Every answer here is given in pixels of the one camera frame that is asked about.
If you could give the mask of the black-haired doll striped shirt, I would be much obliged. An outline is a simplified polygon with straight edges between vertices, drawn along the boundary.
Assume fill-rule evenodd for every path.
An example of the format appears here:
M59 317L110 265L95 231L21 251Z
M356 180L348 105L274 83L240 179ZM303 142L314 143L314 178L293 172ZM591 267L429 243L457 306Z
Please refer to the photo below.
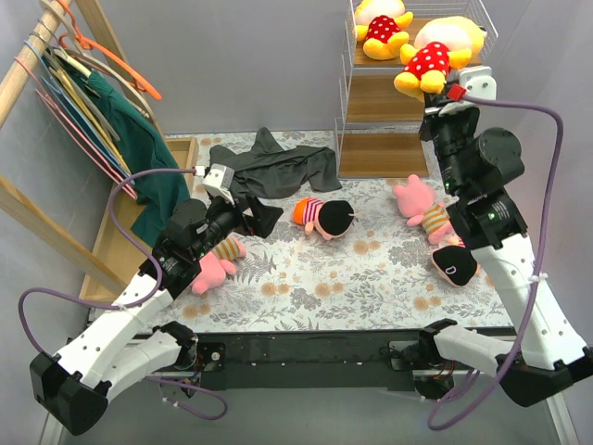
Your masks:
M307 197L295 205L292 220L304 228L306 235L316 231L324 240L332 240L347 232L355 220L355 211L346 200Z

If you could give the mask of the orange hanger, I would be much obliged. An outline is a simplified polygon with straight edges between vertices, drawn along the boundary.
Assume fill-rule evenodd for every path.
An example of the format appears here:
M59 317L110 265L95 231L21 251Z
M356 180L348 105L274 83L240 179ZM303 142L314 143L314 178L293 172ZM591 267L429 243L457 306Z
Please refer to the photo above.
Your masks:
M114 70L131 82L132 87L142 93L148 93L157 101L162 99L157 88L129 64L99 1L74 1L91 31L92 37L86 36L78 26L76 14L70 6L71 1L57 1L57 3L66 14L65 26L69 25L72 28L70 40L74 44L85 51L100 52Z

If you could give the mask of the yellow frog plush small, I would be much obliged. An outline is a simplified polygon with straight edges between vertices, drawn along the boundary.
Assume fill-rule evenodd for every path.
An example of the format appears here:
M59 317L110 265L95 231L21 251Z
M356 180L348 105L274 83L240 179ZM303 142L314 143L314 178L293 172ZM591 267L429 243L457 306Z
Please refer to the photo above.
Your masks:
M404 68L394 79L395 88L421 102L425 94L440 94L449 74L465 68L480 53L486 37L485 27L462 16L430 20L413 44L401 46Z

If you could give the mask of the pink hanger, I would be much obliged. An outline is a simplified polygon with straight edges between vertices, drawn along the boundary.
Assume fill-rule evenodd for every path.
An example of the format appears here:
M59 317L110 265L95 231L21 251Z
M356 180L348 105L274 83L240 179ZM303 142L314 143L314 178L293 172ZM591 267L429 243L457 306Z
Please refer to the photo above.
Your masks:
M43 103L51 111L60 125L67 132L69 137L79 146L79 148L91 159L96 166L98 166L115 184L120 183L124 177L120 175L113 166L108 162L107 158L93 144L89 138L83 133L80 127L74 123L57 105L57 103L50 97L42 83L38 80L31 69L27 68L25 64L18 58L14 57L14 60L23 68L25 71L35 80L38 88L35 89L37 95L41 98Z

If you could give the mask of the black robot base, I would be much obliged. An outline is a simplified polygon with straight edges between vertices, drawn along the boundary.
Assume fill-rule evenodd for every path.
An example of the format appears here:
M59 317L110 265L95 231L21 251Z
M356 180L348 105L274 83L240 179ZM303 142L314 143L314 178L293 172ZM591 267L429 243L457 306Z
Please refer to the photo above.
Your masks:
M405 362L398 351L415 344L415 330L207 333L198 340L197 362L169 366L163 377L223 391L248 388L385 388L443 396L466 366Z

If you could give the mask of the dark grey cloth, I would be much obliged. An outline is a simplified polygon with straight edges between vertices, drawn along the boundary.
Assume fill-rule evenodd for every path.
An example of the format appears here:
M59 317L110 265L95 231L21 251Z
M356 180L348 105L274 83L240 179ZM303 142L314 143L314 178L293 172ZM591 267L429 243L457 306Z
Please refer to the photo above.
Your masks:
M257 131L253 146L246 152L234 153L226 146L213 146L209 163L234 170L230 190L235 197L287 198L305 183L319 193L342 188L331 148L299 145L286 150L265 127Z

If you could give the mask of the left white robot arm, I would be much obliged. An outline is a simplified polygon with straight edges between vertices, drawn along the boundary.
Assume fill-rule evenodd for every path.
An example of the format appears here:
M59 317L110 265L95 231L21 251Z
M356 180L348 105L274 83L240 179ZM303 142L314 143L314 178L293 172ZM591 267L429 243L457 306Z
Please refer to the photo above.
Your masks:
M231 233L265 238L280 208L248 197L241 206L214 197L178 205L158 237L152 256L116 300L70 343L55 353L40 350L30 364L33 396L71 435L79 436L103 416L123 390L162 368L185 371L197 358L194 331L178 322L130 341L201 273L202 261Z

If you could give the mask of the yellow frog plush big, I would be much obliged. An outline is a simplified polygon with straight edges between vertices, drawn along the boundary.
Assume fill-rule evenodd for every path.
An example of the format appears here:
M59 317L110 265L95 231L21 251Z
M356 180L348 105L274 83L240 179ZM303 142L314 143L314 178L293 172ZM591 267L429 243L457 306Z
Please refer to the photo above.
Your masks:
M354 10L357 41L366 57L385 61L399 57L407 44L413 12L401 0L364 0Z

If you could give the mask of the floral table mat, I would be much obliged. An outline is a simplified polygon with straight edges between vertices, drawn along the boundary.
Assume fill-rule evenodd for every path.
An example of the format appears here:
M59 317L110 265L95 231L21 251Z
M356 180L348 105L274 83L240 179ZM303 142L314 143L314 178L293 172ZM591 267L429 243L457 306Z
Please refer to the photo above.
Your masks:
M293 222L296 203L312 194L304 185L278 201L284 213L269 237L244 239L236 275L204 294L178 297L153 324L178 321L198 332L412 329L443 318L509 326L485 273L462 287L438 274L425 231L407 225L392 192L411 174L437 185L416 134L351 134L342 186L333 192L356 212L343 237L326 241Z

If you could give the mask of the wooden clothes rack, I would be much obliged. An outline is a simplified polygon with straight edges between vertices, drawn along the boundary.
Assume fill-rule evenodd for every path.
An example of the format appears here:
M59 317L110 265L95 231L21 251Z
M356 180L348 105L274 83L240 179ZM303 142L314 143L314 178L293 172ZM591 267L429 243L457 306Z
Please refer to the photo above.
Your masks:
M1 174L55 223L90 248L110 180L71 140L28 81L1 128ZM1 215L1 301L30 287L76 295L84 272L7 213Z

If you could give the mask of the blue hanger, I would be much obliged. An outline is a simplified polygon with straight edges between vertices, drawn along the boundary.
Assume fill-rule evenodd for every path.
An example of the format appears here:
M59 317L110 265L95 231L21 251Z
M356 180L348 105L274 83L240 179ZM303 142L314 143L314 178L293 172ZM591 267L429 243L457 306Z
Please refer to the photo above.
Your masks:
M66 112L66 115L74 123L76 123L80 127L81 131L86 134L89 140L98 147L98 149L107 158L108 162L113 166L116 172L118 172L124 178L129 177L131 174L125 174L122 168L117 164L116 160L110 156L110 153L107 151L102 141L97 137L95 129L90 125L90 122L87 120L87 118L81 113L79 107L71 100L69 95L61 87L56 77L50 72L48 60L45 57L42 57L34 49L33 45L29 41L25 40L24 44L34 53L34 55L36 55L37 59L41 62L41 65L47 74L47 76L44 78L44 82L54 98L57 100L57 103Z

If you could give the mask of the yellow hanger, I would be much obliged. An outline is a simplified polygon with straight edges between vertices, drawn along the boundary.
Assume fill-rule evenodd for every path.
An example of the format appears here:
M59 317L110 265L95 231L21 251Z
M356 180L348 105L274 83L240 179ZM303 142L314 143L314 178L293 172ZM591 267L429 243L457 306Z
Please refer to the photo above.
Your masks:
M116 160L117 164L122 168L125 174L130 174L130 169L123 156L117 150L108 131L103 127L103 123L106 119L101 118L101 113L98 111L98 108L95 106L95 104L78 87L78 85L70 79L65 71L50 68L50 72L56 77L64 91L69 95L73 102L79 107L81 113L90 122L90 125L97 133L97 137L102 141L103 145L110 153L110 156Z

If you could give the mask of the green shirt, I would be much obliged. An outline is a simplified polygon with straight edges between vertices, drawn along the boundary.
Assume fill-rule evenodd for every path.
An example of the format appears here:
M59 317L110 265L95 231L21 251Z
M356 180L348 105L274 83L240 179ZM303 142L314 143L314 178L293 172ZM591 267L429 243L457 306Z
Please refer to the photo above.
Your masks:
M120 137L114 143L130 172L179 167L157 129L95 70L89 77L67 68L70 78L89 96ZM133 233L155 245L175 207L190 198L181 173L159 173L134 181L137 203L145 208L132 225Z

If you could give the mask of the pink pig plush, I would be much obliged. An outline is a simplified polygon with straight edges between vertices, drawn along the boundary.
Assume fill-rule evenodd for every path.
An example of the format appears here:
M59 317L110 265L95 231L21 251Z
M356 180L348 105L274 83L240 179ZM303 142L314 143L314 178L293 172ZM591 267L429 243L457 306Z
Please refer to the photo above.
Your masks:
M191 284L192 293L202 295L220 286L227 276L235 276L234 261L245 255L246 247L235 236L226 237L200 260L201 272Z
M454 234L444 203L436 200L434 188L418 175L410 175L406 184L396 184L393 194L407 226L421 226L430 244L437 245Z

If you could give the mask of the black-haired doll right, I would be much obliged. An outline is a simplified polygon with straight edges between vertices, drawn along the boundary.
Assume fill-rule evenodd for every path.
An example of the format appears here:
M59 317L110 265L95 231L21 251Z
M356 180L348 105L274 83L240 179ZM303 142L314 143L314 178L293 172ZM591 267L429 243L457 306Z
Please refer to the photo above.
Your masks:
M450 236L445 246L433 250L431 260L439 275L452 286L466 286L480 272L472 252L456 235Z

